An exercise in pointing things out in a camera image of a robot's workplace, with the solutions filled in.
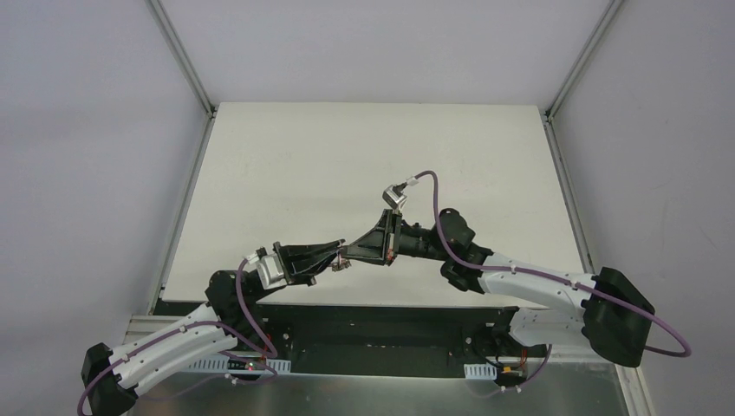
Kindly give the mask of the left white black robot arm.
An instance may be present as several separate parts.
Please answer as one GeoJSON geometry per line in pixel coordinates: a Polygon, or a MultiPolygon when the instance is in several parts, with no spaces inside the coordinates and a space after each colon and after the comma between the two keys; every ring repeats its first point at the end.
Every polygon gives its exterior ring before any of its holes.
{"type": "Polygon", "coordinates": [[[315,283],[317,275],[339,255],[341,239],[325,244],[261,247],[242,258],[235,270],[214,273],[206,302],[176,322],[137,341],[111,348],[101,342],[87,350],[81,370],[84,390],[80,415],[122,415],[154,386],[212,354],[240,347],[268,365],[279,356],[263,319],[254,311],[258,300],[290,285],[315,283]]]}

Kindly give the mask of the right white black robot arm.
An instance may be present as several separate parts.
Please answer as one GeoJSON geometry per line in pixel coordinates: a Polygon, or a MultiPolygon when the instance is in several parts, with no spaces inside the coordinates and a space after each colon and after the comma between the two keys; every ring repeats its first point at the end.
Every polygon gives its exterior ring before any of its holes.
{"type": "Polygon", "coordinates": [[[399,256],[436,260],[440,274],[456,289],[481,295],[511,296],[540,305],[518,308],[492,331],[493,347],[512,355],[540,344],[590,347],[623,367],[638,367],[652,323],[628,309],[654,314],[652,303],[619,270],[597,274],[533,273],[518,262],[474,243],[475,232],[460,213],[443,209],[439,224],[425,229],[386,209],[376,226],[341,248],[349,259],[388,266],[399,256]]]}

